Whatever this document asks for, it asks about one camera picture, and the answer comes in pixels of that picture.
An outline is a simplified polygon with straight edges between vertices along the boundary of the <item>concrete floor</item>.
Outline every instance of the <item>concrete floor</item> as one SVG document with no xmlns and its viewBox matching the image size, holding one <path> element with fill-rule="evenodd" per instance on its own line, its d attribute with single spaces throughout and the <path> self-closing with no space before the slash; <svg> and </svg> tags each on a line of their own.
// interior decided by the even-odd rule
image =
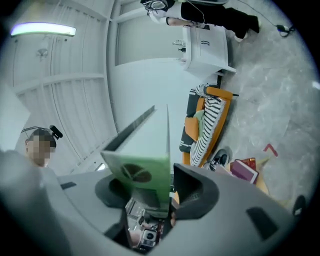
<svg viewBox="0 0 320 256">
<path fill-rule="evenodd" d="M 269 0 L 243 0 L 274 24 L 290 21 Z M 299 33 L 280 37 L 260 14 L 237 0 L 233 7 L 262 21 L 259 34 L 236 42 L 227 32 L 236 74 L 226 72 L 221 88 L 240 94 L 232 103 L 217 149 L 229 146 L 233 159 L 266 156 L 268 143 L 278 152 L 264 167 L 270 195 L 291 209 L 298 195 L 307 201 L 319 179 L 320 90 L 317 70 Z"/>
</svg>

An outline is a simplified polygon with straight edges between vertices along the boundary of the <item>striped blanket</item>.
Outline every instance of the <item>striped blanket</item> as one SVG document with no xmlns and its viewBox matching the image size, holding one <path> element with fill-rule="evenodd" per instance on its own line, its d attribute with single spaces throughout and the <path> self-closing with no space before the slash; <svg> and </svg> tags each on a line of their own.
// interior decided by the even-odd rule
<svg viewBox="0 0 320 256">
<path fill-rule="evenodd" d="M 226 101 L 221 98 L 207 95 L 204 84 L 197 86 L 195 92 L 200 97 L 204 97 L 204 126 L 202 137 L 191 145 L 191 166 L 198 166 L 203 160 L 226 104 Z"/>
</svg>

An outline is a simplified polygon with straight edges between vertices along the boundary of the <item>black pants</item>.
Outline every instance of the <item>black pants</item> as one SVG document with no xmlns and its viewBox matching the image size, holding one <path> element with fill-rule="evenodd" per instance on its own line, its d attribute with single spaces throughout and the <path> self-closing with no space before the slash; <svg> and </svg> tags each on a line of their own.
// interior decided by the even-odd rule
<svg viewBox="0 0 320 256">
<path fill-rule="evenodd" d="M 241 39 L 244 38 L 248 29 L 259 33 L 257 16 L 248 15 L 233 8 L 225 8 L 223 5 L 195 4 L 195 6 L 203 12 L 204 18 L 202 13 L 188 2 L 183 2 L 181 5 L 181 17 L 188 21 L 225 27 Z"/>
</svg>

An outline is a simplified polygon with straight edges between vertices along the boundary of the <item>white cabinet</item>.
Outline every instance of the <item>white cabinet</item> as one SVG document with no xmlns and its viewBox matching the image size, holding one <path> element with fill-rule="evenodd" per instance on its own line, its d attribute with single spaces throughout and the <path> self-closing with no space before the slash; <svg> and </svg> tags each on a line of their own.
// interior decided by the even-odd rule
<svg viewBox="0 0 320 256">
<path fill-rule="evenodd" d="M 219 70 L 236 72 L 228 64 L 228 46 L 226 32 L 223 27 L 210 26 L 210 30 L 184 27 L 186 60 L 183 68 L 189 72 L 210 76 Z"/>
</svg>

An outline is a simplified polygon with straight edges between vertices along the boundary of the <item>gray floor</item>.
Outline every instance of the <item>gray floor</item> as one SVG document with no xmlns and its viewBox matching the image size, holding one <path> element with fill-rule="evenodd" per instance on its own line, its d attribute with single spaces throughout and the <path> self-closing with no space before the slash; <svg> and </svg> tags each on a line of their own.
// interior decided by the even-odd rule
<svg viewBox="0 0 320 256">
<path fill-rule="evenodd" d="M 243 0 L 273 23 L 291 25 L 268 0 Z M 263 177 L 270 195 L 285 201 L 290 209 L 296 197 L 311 198 L 319 178 L 320 91 L 308 49 L 296 31 L 287 38 L 262 16 L 237 0 L 233 7 L 257 15 L 262 21 L 259 34 L 250 31 L 241 43 L 231 39 L 232 67 L 222 88 L 240 96 L 233 101 L 218 149 L 229 146 L 233 159 L 262 159 L 268 143 L 278 152 L 264 168 Z"/>
</svg>

